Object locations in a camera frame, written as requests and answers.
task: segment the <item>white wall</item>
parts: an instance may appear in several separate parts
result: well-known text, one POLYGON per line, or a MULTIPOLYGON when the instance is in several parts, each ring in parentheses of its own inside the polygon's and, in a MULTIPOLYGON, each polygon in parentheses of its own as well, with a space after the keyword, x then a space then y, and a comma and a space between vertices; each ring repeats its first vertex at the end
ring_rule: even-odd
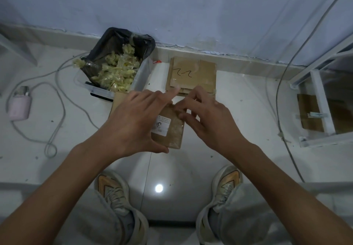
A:
MULTIPOLYGON (((164 44, 288 62, 330 2, 0 0, 0 20, 96 35, 115 26, 150 34, 164 44), (294 37, 290 51, 281 56, 294 37)), ((352 3, 338 2, 296 64, 310 63, 353 32, 352 3)))

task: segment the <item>white cable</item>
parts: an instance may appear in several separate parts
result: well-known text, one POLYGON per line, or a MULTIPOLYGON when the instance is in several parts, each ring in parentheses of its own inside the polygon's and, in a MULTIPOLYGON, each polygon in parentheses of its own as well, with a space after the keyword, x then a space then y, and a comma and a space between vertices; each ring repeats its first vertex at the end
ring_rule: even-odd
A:
MULTIPOLYGON (((15 90, 17 89, 18 86, 20 86, 22 83, 27 82, 27 81, 29 81, 29 80, 38 79, 38 78, 44 78, 44 77, 46 77, 46 76, 49 76, 49 75, 55 73, 55 83, 56 83, 57 87, 59 88, 59 90, 62 92, 62 94, 63 94, 74 106, 78 107, 78 108, 81 109, 84 113, 86 113, 86 115, 87 115, 89 121, 91 122, 91 124, 92 124, 95 128, 98 129, 98 127, 92 122, 91 117, 90 117, 90 115, 88 114, 88 112, 87 112, 85 109, 83 109, 82 107, 80 107, 79 105, 77 105, 76 103, 74 103, 74 102, 65 94, 65 92, 62 90, 62 88, 61 88, 60 85, 59 85, 59 76, 58 76, 59 71, 61 71, 61 70, 63 70, 63 69, 66 69, 66 68, 72 66, 72 64, 66 65, 66 66, 64 66, 64 65, 65 65, 66 63, 68 63, 69 61, 71 61, 72 59, 77 58, 77 57, 81 57, 81 56, 83 56, 83 55, 85 55, 85 54, 87 54, 87 52, 82 53, 82 54, 79 54, 79 55, 76 55, 76 56, 74 56, 73 58, 70 58, 70 59, 66 60, 66 61, 65 61, 64 63, 62 63, 62 64, 59 66, 59 68, 58 68, 57 70, 55 70, 55 71, 52 71, 52 72, 50 72, 50 73, 47 73, 47 74, 44 74, 44 75, 41 75, 41 76, 36 76, 36 77, 33 77, 33 78, 24 79, 24 80, 18 82, 18 83, 15 85, 15 87, 13 88, 13 90, 10 92, 9 96, 7 97, 7 99, 6 99, 6 105, 5 105, 5 110, 6 110, 6 112, 8 112, 10 100, 11 100, 11 98, 12 98, 12 96, 13 96, 13 93, 15 92, 15 90)), ((53 158, 53 157, 56 156, 56 154, 57 154, 57 152, 58 152, 58 149, 57 149, 57 147, 53 144, 53 141, 54 141, 54 139, 55 139, 55 137, 56 137, 56 135, 57 135, 57 133, 58 133, 60 127, 62 126, 62 124, 63 124, 63 122, 64 122, 64 119, 65 119, 65 116, 66 116, 66 109, 65 109, 65 105, 64 105, 63 99, 62 99, 61 96, 60 96, 59 91, 57 90, 57 88, 56 88, 54 85, 52 85, 52 84, 49 83, 49 82, 40 82, 40 83, 36 84, 35 86, 33 86, 33 87, 30 89, 30 94, 32 93, 32 91, 33 91, 34 89, 36 89, 37 87, 39 87, 39 86, 41 86, 41 85, 48 85, 48 86, 50 86, 50 87, 56 92, 56 94, 58 95, 59 100, 60 100, 60 102, 61 102, 61 105, 62 105, 62 107, 63 107, 63 116, 61 117, 61 120, 59 121, 57 127, 55 128, 55 130, 54 130, 54 132, 52 133, 52 135, 51 135, 51 137, 49 138, 49 140, 48 140, 48 141, 43 141, 43 140, 36 140, 36 139, 33 139, 33 138, 29 138, 28 136, 26 136, 26 135, 15 125, 15 123, 14 123, 13 121, 11 121, 11 125, 12 125, 12 127, 15 129, 15 131, 16 131, 18 134, 20 134, 24 139, 26 139, 26 140, 28 140, 28 141, 30 141, 30 142, 45 144, 44 155, 45 155, 47 158, 53 158), (53 148, 53 149, 54 149, 54 153, 53 153, 53 154, 50 154, 50 152, 49 152, 49 149, 50 149, 50 148, 53 148)))
POLYGON ((312 32, 310 33, 310 35, 307 37, 307 39, 304 41, 304 43, 301 45, 301 47, 298 49, 298 51, 295 53, 295 55, 292 57, 292 59, 289 61, 289 63, 287 64, 285 70, 283 71, 283 74, 280 78, 280 82, 278 83, 278 87, 277 87, 277 91, 276 91, 276 114, 277 114, 277 123, 278 123, 278 128, 279 128, 279 131, 280 131, 280 136, 283 140, 283 142, 285 143, 285 146, 286 146, 286 149, 289 153, 289 156, 290 156, 290 159, 292 160, 293 162, 293 165, 301 179, 301 181, 303 183, 305 183, 304 179, 303 179, 303 176, 302 174, 300 173, 299 169, 298 169, 298 166, 297 164, 295 163, 295 160, 293 158, 293 155, 292 153, 290 152, 289 150, 289 147, 287 145, 287 142, 285 140, 285 137, 284 137, 284 133, 282 131, 282 128, 281 128, 281 123, 280 123, 280 118, 278 116, 278 92, 279 92, 279 89, 280 89, 280 85, 282 83, 282 80, 283 80, 283 77, 287 71, 287 69, 289 68, 289 66, 292 64, 292 62, 294 61, 294 59, 297 57, 297 55, 300 53, 300 51, 303 49, 303 47, 308 43, 308 41, 311 39, 311 37, 314 35, 314 33, 316 32, 316 30, 319 28, 320 24, 322 23, 322 21, 325 19, 325 17, 327 16, 327 14, 329 13, 329 11, 333 8, 333 6, 336 4, 338 0, 334 0, 330 6, 327 8, 327 10, 324 12, 324 14, 321 16, 320 20, 318 21, 318 23, 316 24, 316 26, 314 27, 314 29, 312 30, 312 32))

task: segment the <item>hand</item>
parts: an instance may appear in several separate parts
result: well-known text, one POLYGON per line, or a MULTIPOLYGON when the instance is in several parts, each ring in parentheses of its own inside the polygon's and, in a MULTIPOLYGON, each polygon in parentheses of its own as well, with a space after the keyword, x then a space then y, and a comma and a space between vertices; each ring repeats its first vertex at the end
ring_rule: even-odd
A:
POLYGON ((104 125, 84 144, 111 164, 137 152, 168 153, 169 149, 151 139, 152 126, 165 105, 171 103, 180 88, 161 91, 131 91, 113 111, 104 125))
POLYGON ((214 100, 201 86, 195 87, 187 97, 175 105, 182 111, 179 115, 205 142, 205 144, 228 158, 236 147, 249 143, 241 134, 229 109, 214 100))

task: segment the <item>forearm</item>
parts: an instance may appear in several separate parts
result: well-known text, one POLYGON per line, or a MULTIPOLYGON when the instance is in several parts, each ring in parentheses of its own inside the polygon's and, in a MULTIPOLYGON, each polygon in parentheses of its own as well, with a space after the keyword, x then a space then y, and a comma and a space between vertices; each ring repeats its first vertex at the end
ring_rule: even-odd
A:
POLYGON ((51 244, 68 214, 103 166, 81 145, 0 225, 4 244, 51 244))
POLYGON ((353 230, 251 143, 230 161, 254 184, 298 244, 353 244, 353 230))

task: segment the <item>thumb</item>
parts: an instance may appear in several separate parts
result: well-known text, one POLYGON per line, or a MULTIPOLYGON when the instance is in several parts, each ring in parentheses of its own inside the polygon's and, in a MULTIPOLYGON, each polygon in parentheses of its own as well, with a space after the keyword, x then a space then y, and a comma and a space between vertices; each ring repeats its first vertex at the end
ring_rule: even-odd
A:
POLYGON ((195 131, 197 136, 202 139, 202 135, 205 132, 205 127, 193 115, 186 112, 181 112, 179 114, 179 118, 185 121, 195 131))
POLYGON ((158 144, 157 142, 151 140, 148 145, 148 151, 153 153, 169 153, 169 149, 164 145, 158 144))

